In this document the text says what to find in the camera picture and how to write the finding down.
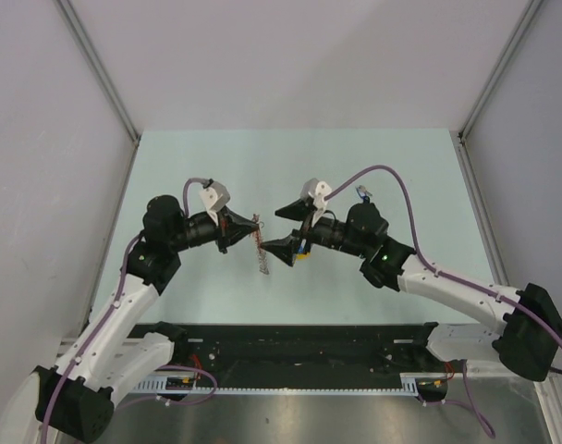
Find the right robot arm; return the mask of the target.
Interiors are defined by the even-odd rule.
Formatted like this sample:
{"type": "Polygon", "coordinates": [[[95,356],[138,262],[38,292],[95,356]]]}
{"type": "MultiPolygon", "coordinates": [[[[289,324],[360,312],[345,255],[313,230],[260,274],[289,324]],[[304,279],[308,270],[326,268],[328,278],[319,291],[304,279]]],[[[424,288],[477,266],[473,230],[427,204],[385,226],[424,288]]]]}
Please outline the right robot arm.
{"type": "Polygon", "coordinates": [[[519,290],[457,277],[391,238],[370,201],[351,206],[345,221],[322,216],[311,200],[297,200],[276,215],[301,224],[284,239],[261,245],[285,264],[294,265],[314,245],[357,256],[374,287],[418,295],[470,318],[463,325],[427,324],[411,348],[412,362],[422,371],[442,362],[487,361],[535,382],[553,372],[562,349],[562,318],[544,288],[530,283],[519,290]]]}

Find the red tag key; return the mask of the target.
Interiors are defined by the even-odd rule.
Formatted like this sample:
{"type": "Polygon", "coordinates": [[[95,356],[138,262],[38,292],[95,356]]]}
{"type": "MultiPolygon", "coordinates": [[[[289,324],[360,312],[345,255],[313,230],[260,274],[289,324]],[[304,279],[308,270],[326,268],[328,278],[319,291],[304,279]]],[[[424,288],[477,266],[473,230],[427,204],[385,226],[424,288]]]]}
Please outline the red tag key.
{"type": "Polygon", "coordinates": [[[264,223],[260,218],[255,218],[253,222],[258,225],[257,230],[253,233],[253,237],[254,237],[256,248],[260,250],[262,248],[262,242],[263,242],[264,223]]]}

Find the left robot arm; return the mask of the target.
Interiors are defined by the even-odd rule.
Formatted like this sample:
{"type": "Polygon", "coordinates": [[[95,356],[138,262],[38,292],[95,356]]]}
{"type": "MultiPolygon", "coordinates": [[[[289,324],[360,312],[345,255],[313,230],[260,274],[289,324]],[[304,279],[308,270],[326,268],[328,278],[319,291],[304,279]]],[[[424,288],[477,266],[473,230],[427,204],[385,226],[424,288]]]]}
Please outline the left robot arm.
{"type": "Polygon", "coordinates": [[[189,346],[180,341],[177,327],[161,325],[125,354],[117,352],[180,268],[180,253],[208,243],[226,253],[259,228],[225,203],[189,216],[172,195],[151,199],[142,224],[126,247],[116,288],[100,313],[52,367],[34,370],[40,382],[35,416],[42,443],[51,429],[93,443],[146,376],[162,366],[183,367],[189,346]]]}

